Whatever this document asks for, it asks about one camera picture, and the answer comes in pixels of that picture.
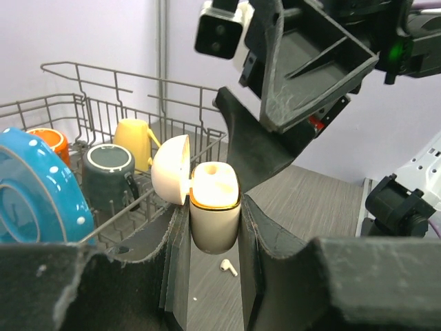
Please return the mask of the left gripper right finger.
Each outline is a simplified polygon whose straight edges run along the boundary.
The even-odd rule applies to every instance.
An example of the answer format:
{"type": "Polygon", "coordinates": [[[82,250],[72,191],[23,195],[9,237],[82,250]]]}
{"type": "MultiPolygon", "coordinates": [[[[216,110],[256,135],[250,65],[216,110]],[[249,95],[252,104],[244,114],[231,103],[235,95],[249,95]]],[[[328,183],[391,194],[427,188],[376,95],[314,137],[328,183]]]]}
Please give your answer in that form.
{"type": "Polygon", "coordinates": [[[304,242],[247,195],[238,233],[246,330],[439,330],[440,241],[304,242]]]}

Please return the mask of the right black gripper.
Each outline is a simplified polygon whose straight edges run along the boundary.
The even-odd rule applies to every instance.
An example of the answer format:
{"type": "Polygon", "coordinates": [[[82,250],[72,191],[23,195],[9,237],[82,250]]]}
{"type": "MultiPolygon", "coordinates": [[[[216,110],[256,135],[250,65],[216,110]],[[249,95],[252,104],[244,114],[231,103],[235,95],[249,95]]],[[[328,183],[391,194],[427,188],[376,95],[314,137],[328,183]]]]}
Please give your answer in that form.
{"type": "Polygon", "coordinates": [[[373,70],[392,84],[411,54],[410,1],[253,1],[245,37],[264,64],[260,122],[284,133],[357,88],[373,70]]]}

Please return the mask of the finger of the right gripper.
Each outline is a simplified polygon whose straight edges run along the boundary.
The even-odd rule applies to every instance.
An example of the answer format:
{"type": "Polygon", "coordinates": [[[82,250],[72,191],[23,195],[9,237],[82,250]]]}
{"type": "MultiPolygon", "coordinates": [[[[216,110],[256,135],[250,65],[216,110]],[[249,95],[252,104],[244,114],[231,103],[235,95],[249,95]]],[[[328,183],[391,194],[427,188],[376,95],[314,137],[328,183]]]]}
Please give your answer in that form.
{"type": "Polygon", "coordinates": [[[291,165],[317,135],[308,120],[283,134],[267,131],[227,87],[218,90],[214,103],[227,125],[227,163],[235,170],[242,192],[291,165]]]}

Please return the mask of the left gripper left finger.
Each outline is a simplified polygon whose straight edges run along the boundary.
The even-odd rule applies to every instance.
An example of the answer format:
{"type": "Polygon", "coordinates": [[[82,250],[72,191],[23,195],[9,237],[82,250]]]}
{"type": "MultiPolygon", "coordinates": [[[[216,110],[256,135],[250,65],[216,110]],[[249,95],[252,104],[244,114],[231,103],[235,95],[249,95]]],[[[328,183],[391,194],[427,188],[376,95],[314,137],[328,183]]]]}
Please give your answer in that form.
{"type": "Polygon", "coordinates": [[[1,246],[2,330],[185,330],[189,207],[169,205],[102,251],[84,243],[1,246]]]}

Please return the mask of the beige earbud case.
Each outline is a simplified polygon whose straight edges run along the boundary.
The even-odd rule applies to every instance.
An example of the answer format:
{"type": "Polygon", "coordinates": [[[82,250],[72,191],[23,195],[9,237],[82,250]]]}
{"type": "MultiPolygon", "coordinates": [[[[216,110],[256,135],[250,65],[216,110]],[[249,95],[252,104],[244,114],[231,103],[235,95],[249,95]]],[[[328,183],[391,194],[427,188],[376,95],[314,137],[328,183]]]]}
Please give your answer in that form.
{"type": "Polygon", "coordinates": [[[168,203],[189,199],[190,226],[196,247],[222,254],[235,243],[240,216],[240,184],[233,167],[207,161],[191,168],[189,136],[168,139],[154,156],[152,185],[168,203]]]}

